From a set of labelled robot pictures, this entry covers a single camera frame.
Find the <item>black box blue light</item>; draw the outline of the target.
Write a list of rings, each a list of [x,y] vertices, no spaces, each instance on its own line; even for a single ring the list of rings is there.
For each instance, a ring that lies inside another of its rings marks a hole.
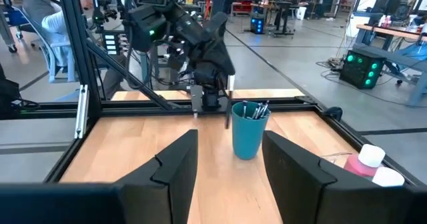
[[[259,17],[252,17],[250,20],[250,31],[257,35],[264,33],[264,23],[265,19]]]

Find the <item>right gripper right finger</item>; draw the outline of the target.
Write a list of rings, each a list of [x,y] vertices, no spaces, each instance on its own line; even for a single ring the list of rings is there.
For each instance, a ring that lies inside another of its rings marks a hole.
[[[427,224],[427,187],[381,187],[273,131],[262,154],[284,224]]]

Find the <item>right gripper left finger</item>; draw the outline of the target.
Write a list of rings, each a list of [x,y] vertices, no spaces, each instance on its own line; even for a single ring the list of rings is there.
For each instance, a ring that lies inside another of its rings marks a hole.
[[[186,224],[197,175],[190,129],[113,183],[0,185],[0,224]]]

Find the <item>black computer green lights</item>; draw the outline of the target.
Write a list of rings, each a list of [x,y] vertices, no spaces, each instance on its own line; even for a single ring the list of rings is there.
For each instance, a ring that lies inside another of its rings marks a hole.
[[[373,89],[381,74],[385,58],[363,51],[349,50],[340,71],[340,80],[357,89]]]

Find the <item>wood top background workbench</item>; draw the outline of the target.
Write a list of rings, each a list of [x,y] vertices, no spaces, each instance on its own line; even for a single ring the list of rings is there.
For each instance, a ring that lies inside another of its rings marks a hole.
[[[357,28],[352,49],[384,58],[383,73],[413,85],[406,104],[417,106],[427,97],[427,33],[367,24],[359,24]]]

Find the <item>white plastic chair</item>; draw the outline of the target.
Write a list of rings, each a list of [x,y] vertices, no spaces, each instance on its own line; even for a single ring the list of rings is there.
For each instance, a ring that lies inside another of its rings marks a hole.
[[[52,42],[49,37],[49,32],[42,26],[37,24],[24,10],[22,6],[13,7],[14,10],[19,11],[28,23],[35,30],[39,39],[41,40],[41,50],[47,63],[48,80],[50,83],[71,83],[78,82],[77,72],[73,59],[73,53],[68,52],[62,55],[63,48],[70,48],[69,41],[61,41],[58,43]]]

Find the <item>red storage shelf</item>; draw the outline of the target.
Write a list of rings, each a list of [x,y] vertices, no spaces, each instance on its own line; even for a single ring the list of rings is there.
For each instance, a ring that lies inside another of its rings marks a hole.
[[[232,3],[231,14],[236,15],[249,15],[252,11],[252,0],[235,0]]]

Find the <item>white frame bracket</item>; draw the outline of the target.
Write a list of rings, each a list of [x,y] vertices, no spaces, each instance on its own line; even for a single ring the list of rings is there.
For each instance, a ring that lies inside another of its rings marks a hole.
[[[87,85],[81,85],[79,90],[79,100],[77,105],[77,115],[75,123],[75,139],[82,139],[87,125],[87,112],[89,106],[89,89]]]

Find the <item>teal plastic cup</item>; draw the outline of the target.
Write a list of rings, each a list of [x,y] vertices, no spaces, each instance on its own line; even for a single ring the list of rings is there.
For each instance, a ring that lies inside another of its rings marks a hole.
[[[262,108],[256,119],[252,119],[252,114],[258,103],[253,101],[247,102],[246,118],[242,117],[242,101],[234,104],[232,107],[232,145],[235,156],[242,160],[250,160],[257,155],[262,142],[263,132],[271,114],[268,108],[265,116],[260,118],[263,105],[266,102],[259,102],[262,104]]]

